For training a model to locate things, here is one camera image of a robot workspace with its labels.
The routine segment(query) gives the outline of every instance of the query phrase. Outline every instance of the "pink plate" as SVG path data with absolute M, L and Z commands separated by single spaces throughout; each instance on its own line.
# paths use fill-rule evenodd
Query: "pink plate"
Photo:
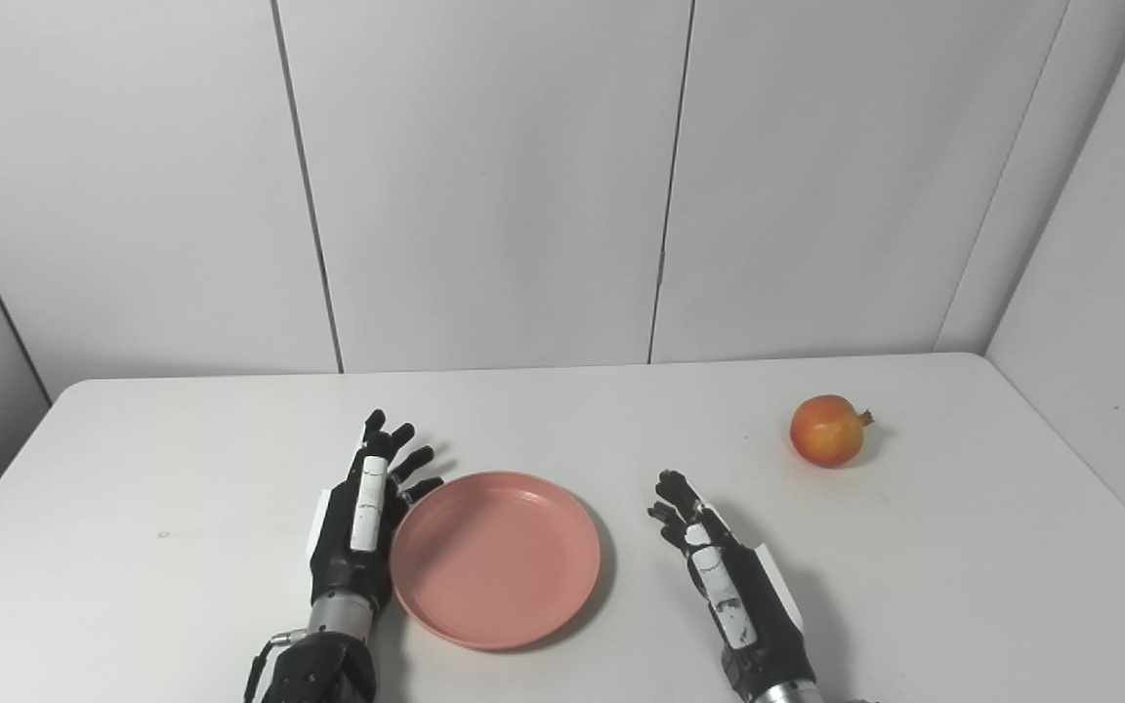
M 471 649 L 513 649 L 557 631 L 584 605 L 602 548 L 570 493 L 490 471 L 421 499 L 388 561 L 397 600 L 433 634 Z

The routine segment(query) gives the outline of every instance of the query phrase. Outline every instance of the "white table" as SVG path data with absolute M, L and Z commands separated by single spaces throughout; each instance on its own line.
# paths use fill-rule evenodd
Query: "white table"
M 818 393 L 874 412 L 857 466 L 788 445 Z M 772 546 L 829 702 L 1125 700 L 1125 507 L 961 354 L 79 384 L 0 481 L 0 700 L 237 700 L 263 638 L 307 620 L 317 493 L 378 405 L 446 477 L 572 489 L 605 551 L 582 623 L 536 649 L 477 654 L 389 611 L 384 703 L 736 700 L 645 514 L 668 467 Z

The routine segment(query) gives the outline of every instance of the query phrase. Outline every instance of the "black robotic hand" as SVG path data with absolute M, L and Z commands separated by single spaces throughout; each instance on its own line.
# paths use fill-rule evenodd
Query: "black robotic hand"
M 349 591 L 366 597 L 379 615 L 393 597 L 388 549 L 397 525 L 416 499 L 441 485 L 440 477 L 430 477 L 404 488 L 411 475 L 432 461 L 433 449 L 411 451 L 388 470 L 398 451 L 415 436 L 415 427 L 406 423 L 389 434 L 384 426 L 384 411 L 371 413 L 349 476 L 332 488 L 312 552 L 312 604 L 327 592 Z
M 349 475 L 327 494 L 312 568 L 312 618 L 307 628 L 281 632 L 255 658 L 245 701 L 254 699 L 269 651 L 290 646 L 277 659 L 263 703 L 370 703 L 375 667 L 367 638 L 375 620 L 393 601 L 388 551 L 397 525 L 416 499 L 441 485 L 430 477 L 405 488 L 412 472 L 433 459 L 424 447 L 394 469 L 389 465 L 415 436 L 404 424 L 384 432 L 385 414 L 375 411 L 363 424 L 362 441 Z
M 738 542 L 678 471 L 663 471 L 655 490 L 663 499 L 648 514 L 684 553 L 693 586 L 710 605 L 732 690 L 745 703 L 821 703 L 800 615 L 765 546 L 754 551 Z

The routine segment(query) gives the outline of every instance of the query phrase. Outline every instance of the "white finger segment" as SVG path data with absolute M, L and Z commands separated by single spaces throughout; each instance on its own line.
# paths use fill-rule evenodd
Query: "white finger segment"
M 705 526 L 692 524 L 684 532 L 684 540 L 692 546 L 710 543 L 710 533 Z M 719 620 L 722 638 L 732 649 L 745 649 L 758 641 L 758 631 L 749 620 L 741 601 L 737 585 L 728 574 L 728 567 L 722 564 L 722 552 L 718 547 L 702 547 L 688 557 L 693 568 L 701 578 L 701 587 L 706 592 L 710 611 Z
M 359 477 L 359 496 L 353 504 L 353 525 L 350 529 L 352 551 L 376 551 L 380 533 L 380 508 L 385 504 L 385 481 L 388 480 L 388 460 L 367 457 L 362 460 Z

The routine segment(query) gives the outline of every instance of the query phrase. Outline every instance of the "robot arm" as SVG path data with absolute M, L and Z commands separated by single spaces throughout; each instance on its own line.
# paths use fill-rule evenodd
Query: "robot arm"
M 723 639 L 722 667 L 745 703 L 822 703 L 804 651 L 801 615 L 766 547 L 757 551 L 677 471 L 663 471 L 648 514 L 683 552 Z
M 254 700 L 268 654 L 289 646 L 277 659 L 263 703 L 370 703 L 375 668 L 367 638 L 393 601 L 388 549 L 397 525 L 416 499 L 441 485 L 432 477 L 404 488 L 412 472 L 433 459 L 430 447 L 389 465 L 415 436 L 404 424 L 384 432 L 385 414 L 375 411 L 363 425 L 362 441 L 349 475 L 326 492 L 322 519 L 309 555 L 312 618 L 307 628 L 273 636 L 255 658 L 245 701 Z

